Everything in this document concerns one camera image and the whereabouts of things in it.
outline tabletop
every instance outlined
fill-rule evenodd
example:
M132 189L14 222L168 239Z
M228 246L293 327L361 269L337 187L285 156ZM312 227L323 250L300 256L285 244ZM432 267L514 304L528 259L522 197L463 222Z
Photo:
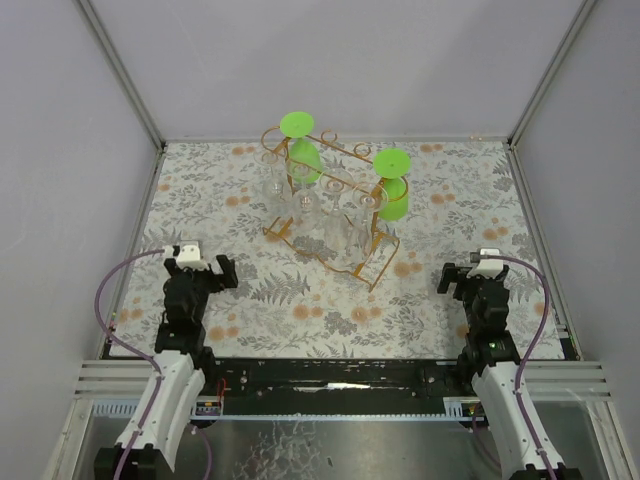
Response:
M341 144L348 150L354 145ZM366 147L371 158L384 148L401 148L412 162L408 215L380 222L400 238L400 247L372 292L263 235L269 218L260 194L265 170L253 159L257 142L168 145L140 251L199 240L209 261L217 254L236 260L239 287L211 296L203 320L206 344L217 356L456 358L467 324L460 302L436 293L443 264L468 263L469 252L495 247L536 265L500 142ZM319 150L325 165L344 160L331 149ZM366 164L349 169L356 180L372 173ZM313 235L296 238L305 247L316 241ZM147 353L167 278L159 258L139 260L116 317L116 335ZM534 276L518 266L506 286L508 326L522 355L539 325L543 295ZM110 354L128 352L114 346ZM551 319L533 358L563 358Z

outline floral pattern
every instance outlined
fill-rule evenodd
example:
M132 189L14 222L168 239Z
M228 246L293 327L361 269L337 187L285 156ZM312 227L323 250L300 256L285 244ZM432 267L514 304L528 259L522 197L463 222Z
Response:
M436 293L442 265L466 263L480 246L535 263L501 143L375 142L366 147L371 158L389 147L402 148L412 158L409 213L380 225L400 238L400 248L371 293L366 284L262 234L269 208L260 195L265 169L253 160L257 143L169 144L140 250L200 240L205 258L226 254L236 260L239 288L212 296L205 313L206 343L216 355L455 358L464 346L466 320L451 293ZM361 162L325 147L320 151L325 164L344 165L358 181L375 178L364 163L355 165ZM342 203L353 207L348 198ZM291 240L322 249L318 238ZM322 255L331 258L332 252ZM157 257L139 260L117 316L116 335L147 353L161 319L166 279ZM507 286L509 328L523 354L539 324L543 296L535 278L517 266ZM113 347L111 354L127 352ZM551 319L533 356L563 358Z

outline gray floor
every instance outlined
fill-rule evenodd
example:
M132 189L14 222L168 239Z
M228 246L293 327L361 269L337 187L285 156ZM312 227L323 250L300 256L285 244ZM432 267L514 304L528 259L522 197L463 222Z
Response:
M577 404L539 404L549 437L567 466L585 480L605 473L587 412ZM94 419L77 479L91 479L97 449L113 445L125 421ZM206 430L213 447L212 479L500 479L458 423L239 422ZM493 449L488 432L484 435ZM201 480L206 468L199 436L185 433L176 472L159 480Z

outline wine glass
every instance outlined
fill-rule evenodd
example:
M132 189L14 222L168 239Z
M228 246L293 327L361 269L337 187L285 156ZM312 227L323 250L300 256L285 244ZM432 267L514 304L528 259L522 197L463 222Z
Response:
M324 243L331 250L344 251L351 225L340 209L340 196L351 191L353 177L344 168L331 168L320 177L320 188L332 197L331 211L324 221Z
M267 208L279 217L286 214L286 206L292 196L291 186L287 181L287 177L278 173L275 169L276 165L284 162L286 157L286 148L282 148L278 152L262 148L256 150L253 154L253 158L257 163L269 167L270 174L262 182L262 195L268 205Z
M371 216L382 210L389 201L389 195L377 183L359 183L353 189L353 203L361 209L359 222L354 225L347 245L347 255L360 264L369 258L373 246Z
M287 162L287 172L302 183L302 189L293 195L294 224L298 231L309 232L316 227L321 214L320 199L309 189L311 179L317 178L318 172L294 160Z

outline white wall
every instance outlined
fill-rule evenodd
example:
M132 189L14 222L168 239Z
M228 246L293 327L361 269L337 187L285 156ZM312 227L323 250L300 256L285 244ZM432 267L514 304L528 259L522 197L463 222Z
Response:
M600 2L520 147L563 290L640 462L640 3Z
M154 150L70 0L4 2L0 44L0 476L35 479Z
M94 0L166 138L510 133L581 0Z

